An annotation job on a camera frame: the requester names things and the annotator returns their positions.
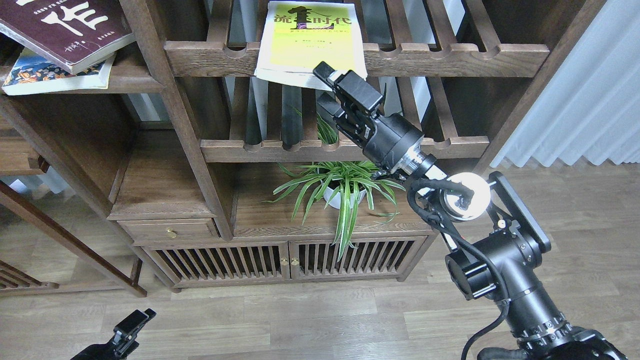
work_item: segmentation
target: white flower pot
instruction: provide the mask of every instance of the white flower pot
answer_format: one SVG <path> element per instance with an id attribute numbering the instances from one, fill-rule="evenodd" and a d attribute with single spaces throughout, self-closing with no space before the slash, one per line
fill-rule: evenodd
<path id="1" fill-rule="evenodd" d="M 327 187 L 326 190 L 324 191 L 324 199 L 326 202 L 329 203 L 329 205 L 332 208 L 335 209 L 340 209 L 340 203 L 341 203 L 341 197 L 340 197 L 340 193 L 338 192 L 338 194 L 331 200 L 329 201 L 329 199 L 331 198 L 331 195 L 333 194 L 333 192 L 335 191 L 335 189 L 332 189 L 331 187 Z M 358 199 L 358 203 L 362 202 L 362 199 L 364 199 L 364 197 L 367 195 L 367 190 L 361 190 L 360 191 L 360 198 Z M 352 193 L 351 194 L 351 207 L 353 208 L 353 204 L 355 203 L 355 197 L 356 194 Z"/>

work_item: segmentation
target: white curtain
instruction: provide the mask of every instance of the white curtain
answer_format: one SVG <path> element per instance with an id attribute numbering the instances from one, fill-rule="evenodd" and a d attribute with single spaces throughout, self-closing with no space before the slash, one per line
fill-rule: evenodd
<path id="1" fill-rule="evenodd" d="M 608 0 L 491 163 L 640 162 L 640 1 Z"/>

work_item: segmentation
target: slatted cabinet door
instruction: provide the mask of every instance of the slatted cabinet door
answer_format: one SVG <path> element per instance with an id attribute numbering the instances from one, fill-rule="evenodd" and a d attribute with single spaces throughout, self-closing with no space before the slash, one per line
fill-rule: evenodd
<path id="1" fill-rule="evenodd" d="M 325 281 L 402 277 L 425 242 L 423 236 L 354 239 L 338 260 L 331 240 L 290 241 L 291 278 Z"/>
<path id="2" fill-rule="evenodd" d="M 282 282 L 291 278 L 287 243 L 144 247 L 176 288 Z"/>

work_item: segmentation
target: wooden shelf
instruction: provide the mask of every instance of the wooden shelf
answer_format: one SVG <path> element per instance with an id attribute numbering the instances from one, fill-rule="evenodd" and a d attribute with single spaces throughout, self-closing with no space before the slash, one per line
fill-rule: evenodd
<path id="1" fill-rule="evenodd" d="M 428 113 L 435 121 L 429 127 L 420 124 L 420 118 L 413 98 L 413 90 L 408 78 L 397 78 L 397 85 L 403 105 L 403 115 L 416 127 L 426 130 L 422 139 L 422 150 L 439 159 L 479 158 L 489 145 L 486 136 L 460 136 L 456 130 L 447 96 L 440 78 L 428 78 L 431 104 Z M 362 150 L 351 140 L 341 138 L 332 145 L 322 144 L 317 139 L 316 103 L 314 90 L 302 90 L 302 119 L 285 118 L 282 115 L 282 85 L 270 83 L 267 110 L 267 138 L 259 143 L 245 140 L 247 135 L 246 109 L 248 107 L 248 78 L 236 78 L 234 103 L 230 119 L 229 140 L 202 140 L 200 146 L 205 160 L 210 163 L 255 163 L 255 162 L 302 162 L 302 161 L 342 161 L 366 160 Z M 284 134 L 287 129 L 296 128 L 287 122 L 302 121 L 303 138 L 297 143 L 285 143 L 281 139 L 298 136 Z"/>
<path id="2" fill-rule="evenodd" d="M 108 219 L 213 216 L 175 131 L 140 131 Z"/>
<path id="3" fill-rule="evenodd" d="M 4 82 L 13 64 L 5 63 L 0 66 L 0 81 Z M 71 90 L 53 92 L 51 94 L 133 94 L 156 93 L 162 91 L 163 86 L 150 74 L 145 65 L 138 46 L 133 43 L 120 49 L 111 68 L 109 88 L 91 90 Z"/>
<path id="4" fill-rule="evenodd" d="M 311 207 L 304 224 L 302 224 L 303 209 L 291 221 L 297 194 L 290 194 L 276 203 L 264 202 L 275 199 L 276 196 L 272 194 L 273 189 L 291 179 L 276 164 L 238 165 L 236 175 L 234 241 L 326 240 L 333 239 L 335 236 L 338 210 L 331 207 L 324 209 L 323 200 Z M 376 214 L 393 213 L 396 210 L 393 204 L 374 193 L 375 209 L 369 210 L 366 199 L 363 200 L 358 208 L 353 238 L 393 238 L 430 234 L 431 228 L 407 205 L 404 199 L 406 194 L 397 190 L 396 197 L 400 214 L 387 224 L 379 224 L 387 218 Z"/>
<path id="5" fill-rule="evenodd" d="M 532 78 L 549 54 L 546 45 L 500 42 L 482 0 L 466 0 L 470 25 L 478 44 L 459 44 L 441 1 L 424 1 L 435 44 L 415 43 L 401 1 L 385 0 L 391 46 L 367 42 L 360 0 L 356 5 L 363 33 L 364 56 L 370 76 L 472 76 Z M 206 42 L 167 41 L 164 50 L 175 76 L 252 76 L 260 42 L 228 44 L 232 1 L 216 1 Z M 266 18 L 266 2 L 259 5 L 258 39 Z"/>

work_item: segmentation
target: book title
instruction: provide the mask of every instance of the book title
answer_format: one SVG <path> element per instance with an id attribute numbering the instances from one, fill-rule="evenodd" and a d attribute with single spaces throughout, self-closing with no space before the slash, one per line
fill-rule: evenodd
<path id="1" fill-rule="evenodd" d="M 38 0 L 16 0 L 15 3 L 20 6 L 24 6 L 34 1 L 38 1 Z M 54 3 L 50 3 L 49 5 L 45 5 L 37 10 L 34 10 L 33 13 L 35 15 L 38 15 L 40 13 L 48 13 L 45 17 L 41 18 L 40 21 L 50 25 L 63 26 L 65 29 L 71 31 L 73 34 L 79 37 L 83 37 L 84 34 L 78 30 L 78 26 L 79 26 L 78 22 L 80 22 L 81 24 L 84 24 L 87 28 L 96 30 L 97 24 L 100 24 L 101 22 L 109 20 L 109 17 L 107 17 L 106 15 L 95 16 L 95 10 L 89 8 L 88 1 L 85 3 L 81 3 L 79 5 L 73 6 L 71 8 L 67 8 L 66 6 L 61 6 L 61 4 L 66 2 L 67 0 L 57 0 Z M 61 15 L 58 12 L 56 12 L 56 8 L 58 6 L 60 6 L 60 10 L 62 10 Z"/>
<path id="2" fill-rule="evenodd" d="M 324 15 L 319 12 L 313 11 L 311 8 L 307 8 L 306 6 L 295 6 L 287 11 L 287 13 L 295 14 L 296 18 L 293 16 L 277 13 L 273 17 L 273 22 L 284 22 L 286 24 L 296 24 L 295 28 L 297 30 L 325 30 L 325 29 L 335 29 L 336 24 L 340 24 L 342 21 L 343 24 L 351 25 L 351 19 L 349 17 L 333 17 L 331 15 Z M 310 13 L 314 13 L 311 19 L 309 19 Z M 326 24 L 328 26 L 323 27 L 315 27 L 309 26 L 309 24 Z"/>

